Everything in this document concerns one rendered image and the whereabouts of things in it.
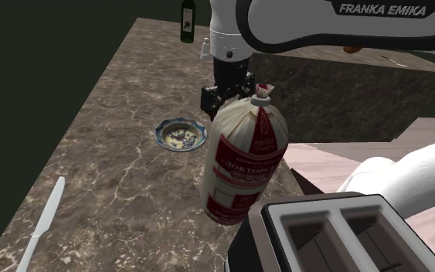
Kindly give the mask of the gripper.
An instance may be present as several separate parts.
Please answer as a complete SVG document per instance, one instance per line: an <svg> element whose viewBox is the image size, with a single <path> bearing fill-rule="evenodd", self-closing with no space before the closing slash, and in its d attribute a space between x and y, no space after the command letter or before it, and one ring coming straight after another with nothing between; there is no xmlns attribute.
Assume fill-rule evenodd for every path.
<svg viewBox="0 0 435 272"><path fill-rule="evenodd" d="M250 59L226 62L213 58L215 86L201 89L201 110L214 120L217 111L226 100L239 95L239 99L255 94L256 82L253 73L248 73Z"/></svg>

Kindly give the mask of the small white shaker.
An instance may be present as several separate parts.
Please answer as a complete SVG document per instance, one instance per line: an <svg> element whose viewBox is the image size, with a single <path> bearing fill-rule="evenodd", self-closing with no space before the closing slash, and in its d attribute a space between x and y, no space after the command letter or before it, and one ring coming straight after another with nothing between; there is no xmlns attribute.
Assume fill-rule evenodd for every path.
<svg viewBox="0 0 435 272"><path fill-rule="evenodd" d="M200 53L200 59L203 61L211 61L212 54L210 53L210 40L209 38L204 38Z"/></svg>

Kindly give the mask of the blue patterned plate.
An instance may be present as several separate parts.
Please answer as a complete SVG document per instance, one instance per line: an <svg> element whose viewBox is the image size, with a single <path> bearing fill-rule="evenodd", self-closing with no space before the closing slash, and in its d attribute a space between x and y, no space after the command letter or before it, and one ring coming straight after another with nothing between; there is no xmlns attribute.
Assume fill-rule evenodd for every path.
<svg viewBox="0 0 435 272"><path fill-rule="evenodd" d="M193 151L208 138L203 124L187 117L173 117L161 121L154 129L154 139L162 148L174 152Z"/></svg>

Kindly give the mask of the white and red sausage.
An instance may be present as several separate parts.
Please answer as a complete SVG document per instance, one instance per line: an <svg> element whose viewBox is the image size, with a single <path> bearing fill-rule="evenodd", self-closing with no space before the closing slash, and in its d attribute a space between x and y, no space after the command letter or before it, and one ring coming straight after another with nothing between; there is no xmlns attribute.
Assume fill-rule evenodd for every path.
<svg viewBox="0 0 435 272"><path fill-rule="evenodd" d="M288 146L288 126L270 104L274 86L220 109L211 126L201 200L206 214L235 225L261 197Z"/></svg>

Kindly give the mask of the green wine bottle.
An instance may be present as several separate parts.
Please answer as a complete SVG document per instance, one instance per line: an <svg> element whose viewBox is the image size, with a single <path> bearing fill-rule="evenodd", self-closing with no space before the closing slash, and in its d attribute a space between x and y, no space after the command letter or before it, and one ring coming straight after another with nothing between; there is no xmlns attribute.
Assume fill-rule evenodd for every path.
<svg viewBox="0 0 435 272"><path fill-rule="evenodd" d="M194 0L183 0L181 4L180 40L183 43L193 43L195 34L195 3Z"/></svg>

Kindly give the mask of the silver utensil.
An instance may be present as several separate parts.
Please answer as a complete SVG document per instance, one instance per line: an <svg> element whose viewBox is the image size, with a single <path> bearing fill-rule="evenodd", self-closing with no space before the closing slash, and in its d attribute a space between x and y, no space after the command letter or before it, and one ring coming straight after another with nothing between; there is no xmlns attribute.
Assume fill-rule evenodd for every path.
<svg viewBox="0 0 435 272"><path fill-rule="evenodd" d="M381 58L385 59L385 60L388 60L388 61L390 61L390 62L396 64L397 66L401 66L401 67L409 67L409 66L407 66L407 65L405 65L405 64L398 63L398 62L396 62L395 60L390 59L390 58L387 57L387 56L382 56L382 55L379 55L379 56L380 56Z"/></svg>

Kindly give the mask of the brown and silver toaster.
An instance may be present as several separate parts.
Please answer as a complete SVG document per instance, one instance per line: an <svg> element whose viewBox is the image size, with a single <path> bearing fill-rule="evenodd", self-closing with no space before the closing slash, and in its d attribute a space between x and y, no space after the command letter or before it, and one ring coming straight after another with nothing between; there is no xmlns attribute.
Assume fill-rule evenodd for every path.
<svg viewBox="0 0 435 272"><path fill-rule="evenodd" d="M435 253L381 195L300 195L253 204L224 271L435 272Z"/></svg>

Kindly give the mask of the silver table knife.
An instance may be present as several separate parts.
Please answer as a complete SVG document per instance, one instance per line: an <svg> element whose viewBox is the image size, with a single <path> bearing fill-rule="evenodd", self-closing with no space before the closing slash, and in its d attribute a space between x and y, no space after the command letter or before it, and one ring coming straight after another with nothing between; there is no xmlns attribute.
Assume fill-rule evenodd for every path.
<svg viewBox="0 0 435 272"><path fill-rule="evenodd" d="M46 202L46 205L42 211L42 215L40 216L39 221L36 224L36 228L31 238L29 239L28 245L25 249L24 254L22 255L22 259L20 260L15 272L27 272L39 238L50 228L50 225L56 214L59 202L63 195L65 183L66 179L63 176L60 176Z"/></svg>

